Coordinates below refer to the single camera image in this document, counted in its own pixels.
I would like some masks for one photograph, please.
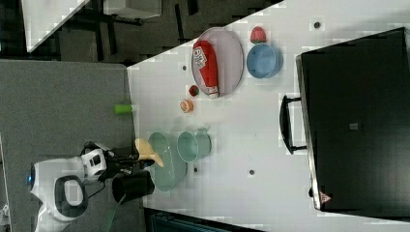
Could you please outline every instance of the white cabinet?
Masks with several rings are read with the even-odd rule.
[[[106,15],[135,19],[161,15],[161,0],[104,0]]]

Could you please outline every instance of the blue bowl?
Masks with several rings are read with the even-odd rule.
[[[265,43],[255,45],[248,53],[247,67],[256,78],[268,78],[277,74],[283,64],[283,58],[277,48]]]

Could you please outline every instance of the pink plate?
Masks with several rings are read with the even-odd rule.
[[[213,27],[202,33],[199,40],[208,41],[216,53],[220,97],[232,93],[239,84],[244,69],[244,53],[236,35],[222,27]],[[208,94],[201,72],[193,61],[193,55],[191,67],[199,89]]]

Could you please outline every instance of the red ketchup bottle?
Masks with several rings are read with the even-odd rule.
[[[193,60],[205,81],[209,98],[216,99],[220,96],[218,90],[217,56],[211,44],[207,41],[197,41],[193,45]]]

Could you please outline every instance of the red warning label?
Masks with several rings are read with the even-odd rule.
[[[332,197],[326,195],[325,193],[319,191],[320,193],[320,201],[322,202],[322,204],[325,204],[326,202],[332,200]]]

